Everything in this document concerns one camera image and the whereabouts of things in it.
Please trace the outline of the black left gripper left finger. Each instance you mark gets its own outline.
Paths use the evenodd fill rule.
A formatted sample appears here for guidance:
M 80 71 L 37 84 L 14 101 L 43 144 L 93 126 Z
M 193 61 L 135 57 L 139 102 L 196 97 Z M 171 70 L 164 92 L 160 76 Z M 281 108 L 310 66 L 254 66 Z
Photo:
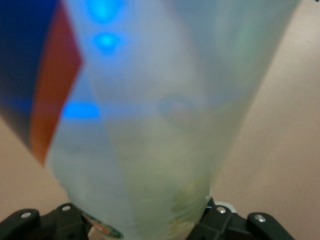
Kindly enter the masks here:
M 36 209 L 15 211 L 0 222 L 2 240 L 87 240 L 92 229 L 72 203 L 40 215 Z

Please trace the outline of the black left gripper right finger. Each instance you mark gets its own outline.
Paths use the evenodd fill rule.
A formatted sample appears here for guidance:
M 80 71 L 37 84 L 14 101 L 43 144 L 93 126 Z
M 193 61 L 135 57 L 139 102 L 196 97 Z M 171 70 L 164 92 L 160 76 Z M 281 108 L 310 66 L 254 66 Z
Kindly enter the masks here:
M 199 223 L 192 229 L 193 240 L 294 240 L 271 215 L 252 212 L 241 217 L 235 208 L 212 198 Z

